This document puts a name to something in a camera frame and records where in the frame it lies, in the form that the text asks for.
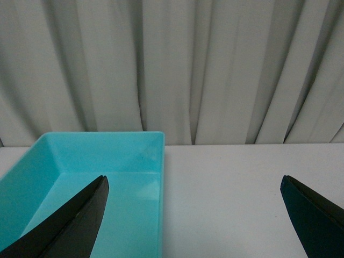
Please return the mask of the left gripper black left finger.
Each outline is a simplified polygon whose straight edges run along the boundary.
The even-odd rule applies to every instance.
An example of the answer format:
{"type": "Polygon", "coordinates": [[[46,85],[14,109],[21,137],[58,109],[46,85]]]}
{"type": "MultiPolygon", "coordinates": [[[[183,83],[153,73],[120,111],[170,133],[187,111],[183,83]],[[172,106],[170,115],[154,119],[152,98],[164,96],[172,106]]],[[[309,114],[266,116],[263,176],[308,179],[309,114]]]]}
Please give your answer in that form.
{"type": "Polygon", "coordinates": [[[109,194],[99,176],[73,198],[1,251],[1,257],[90,257],[109,194]]]}

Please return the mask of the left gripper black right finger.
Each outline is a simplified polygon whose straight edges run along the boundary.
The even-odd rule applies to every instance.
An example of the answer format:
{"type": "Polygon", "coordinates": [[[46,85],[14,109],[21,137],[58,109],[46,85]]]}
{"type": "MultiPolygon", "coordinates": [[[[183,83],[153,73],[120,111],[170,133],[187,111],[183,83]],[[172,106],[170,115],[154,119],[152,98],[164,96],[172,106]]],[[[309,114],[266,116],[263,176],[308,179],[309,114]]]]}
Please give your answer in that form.
{"type": "Polygon", "coordinates": [[[306,255],[343,257],[343,209],[289,175],[280,191],[306,255]]]}

